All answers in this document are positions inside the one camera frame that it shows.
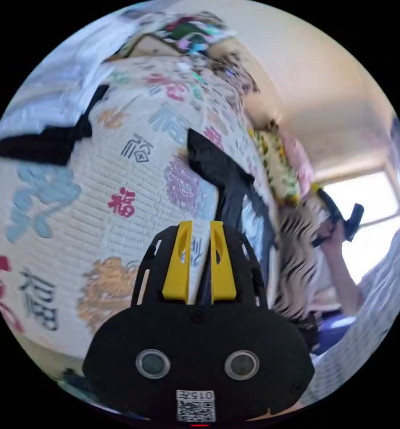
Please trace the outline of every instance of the window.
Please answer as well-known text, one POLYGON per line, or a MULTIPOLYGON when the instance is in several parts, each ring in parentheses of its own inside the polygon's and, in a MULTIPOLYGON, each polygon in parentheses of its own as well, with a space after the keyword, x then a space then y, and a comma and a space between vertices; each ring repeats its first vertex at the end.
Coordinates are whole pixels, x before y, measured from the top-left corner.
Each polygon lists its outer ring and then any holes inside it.
POLYGON ((345 219, 354 203, 365 212, 361 226, 350 243, 343 243, 343 257, 356 283, 387 254, 392 238, 400 228, 400 203, 384 171, 323 186, 345 219))

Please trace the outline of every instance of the black handheld device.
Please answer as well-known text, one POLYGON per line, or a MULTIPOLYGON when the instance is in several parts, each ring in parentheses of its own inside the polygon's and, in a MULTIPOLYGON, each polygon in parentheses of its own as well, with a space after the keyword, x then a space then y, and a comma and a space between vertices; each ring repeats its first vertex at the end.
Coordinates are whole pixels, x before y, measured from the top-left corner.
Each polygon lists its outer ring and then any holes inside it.
MULTIPOLYGON (((347 220, 343 219, 340 210, 336 206, 333 199, 322 189, 316 188, 316 195, 324 202, 329 212, 329 219, 335 225, 339 220, 343 221, 345 239, 352 241, 355 234, 358 232, 361 219, 364 214, 364 207, 361 204, 355 204, 352 210, 350 218, 347 220)), ((326 240, 325 237, 317 237, 312 241, 313 247, 320 246, 326 240)))

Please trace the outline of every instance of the white wall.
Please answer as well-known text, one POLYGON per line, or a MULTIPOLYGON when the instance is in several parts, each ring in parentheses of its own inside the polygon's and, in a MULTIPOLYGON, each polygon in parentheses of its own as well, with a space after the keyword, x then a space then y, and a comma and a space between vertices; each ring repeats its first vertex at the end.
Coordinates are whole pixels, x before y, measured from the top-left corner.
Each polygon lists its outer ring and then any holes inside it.
POLYGON ((369 73, 325 33, 249 0, 181 0, 170 10, 208 10, 237 32, 282 99, 282 125, 300 138, 319 174, 332 174, 357 155, 366 163, 383 158, 385 139, 365 136, 389 128, 392 107, 369 73))

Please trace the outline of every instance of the qr code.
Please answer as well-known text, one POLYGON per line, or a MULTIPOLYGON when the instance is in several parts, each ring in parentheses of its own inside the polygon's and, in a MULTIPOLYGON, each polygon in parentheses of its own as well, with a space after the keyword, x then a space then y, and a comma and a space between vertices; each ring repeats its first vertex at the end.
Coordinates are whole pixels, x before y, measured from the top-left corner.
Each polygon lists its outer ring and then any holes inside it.
POLYGON ((215 421, 214 401, 183 401, 177 402, 177 419, 187 422, 215 421))

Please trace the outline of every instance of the patterned quilt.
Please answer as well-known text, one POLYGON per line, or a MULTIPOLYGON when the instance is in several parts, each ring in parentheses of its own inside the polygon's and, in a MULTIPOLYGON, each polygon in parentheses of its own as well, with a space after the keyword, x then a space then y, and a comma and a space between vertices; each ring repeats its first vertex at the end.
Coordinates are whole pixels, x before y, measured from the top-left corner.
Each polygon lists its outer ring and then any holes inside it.
POLYGON ((193 302, 218 191, 187 165, 188 128, 252 173, 274 213, 226 82, 207 71, 202 81, 182 57, 114 64, 110 89, 89 116, 92 137, 76 144, 67 167, 0 159, 0 310, 15 333, 76 358, 105 320, 130 306, 155 234, 189 219, 193 302))

